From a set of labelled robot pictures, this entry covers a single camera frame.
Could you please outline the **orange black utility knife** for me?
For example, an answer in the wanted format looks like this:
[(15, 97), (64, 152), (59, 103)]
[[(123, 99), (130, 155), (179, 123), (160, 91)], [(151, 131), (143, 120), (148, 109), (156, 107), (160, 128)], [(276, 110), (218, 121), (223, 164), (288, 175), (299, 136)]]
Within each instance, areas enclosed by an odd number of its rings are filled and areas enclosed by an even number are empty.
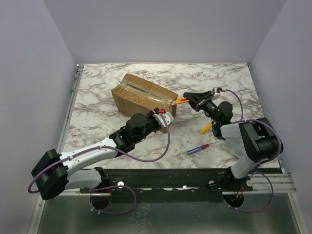
[(188, 102), (190, 102), (190, 100), (186, 97), (178, 98), (172, 102), (172, 105), (179, 105), (179, 104), (188, 103)]

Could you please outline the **brown cardboard express box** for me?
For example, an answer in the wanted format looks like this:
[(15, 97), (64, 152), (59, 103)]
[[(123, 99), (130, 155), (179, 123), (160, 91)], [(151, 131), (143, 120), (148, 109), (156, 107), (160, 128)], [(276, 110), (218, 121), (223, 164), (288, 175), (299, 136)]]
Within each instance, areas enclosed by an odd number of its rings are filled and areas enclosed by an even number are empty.
[(122, 81), (112, 90), (117, 109), (132, 117), (136, 113), (148, 114), (155, 108), (170, 112), (176, 116), (173, 101), (178, 94), (132, 74), (126, 74)]

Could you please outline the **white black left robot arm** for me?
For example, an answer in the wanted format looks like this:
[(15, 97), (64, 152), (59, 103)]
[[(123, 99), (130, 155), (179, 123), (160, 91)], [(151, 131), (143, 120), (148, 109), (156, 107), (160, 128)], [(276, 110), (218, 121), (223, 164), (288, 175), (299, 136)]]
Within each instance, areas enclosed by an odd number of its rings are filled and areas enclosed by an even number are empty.
[(88, 166), (121, 155), (129, 156), (136, 144), (151, 133), (168, 129), (173, 121), (169, 112), (156, 108), (146, 115), (134, 114), (125, 126), (91, 146), (62, 153), (49, 150), (31, 171), (33, 180), (28, 192), (40, 193), (43, 200), (50, 200), (70, 189), (90, 188), (103, 192), (108, 185), (104, 172), (88, 169)]

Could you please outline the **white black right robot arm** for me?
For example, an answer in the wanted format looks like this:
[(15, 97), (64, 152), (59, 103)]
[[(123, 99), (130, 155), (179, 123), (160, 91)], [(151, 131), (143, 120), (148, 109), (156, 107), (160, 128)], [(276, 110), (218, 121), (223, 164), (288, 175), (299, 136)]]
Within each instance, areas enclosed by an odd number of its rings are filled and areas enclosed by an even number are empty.
[(243, 155), (226, 170), (223, 179), (225, 188), (234, 191), (260, 165), (277, 158), (283, 152), (283, 143), (265, 117), (233, 122), (233, 105), (227, 101), (219, 105), (214, 103), (215, 95), (221, 92), (221, 88), (204, 93), (185, 92), (183, 97), (193, 110), (203, 111), (212, 120), (214, 137), (220, 140), (236, 139), (243, 147)]

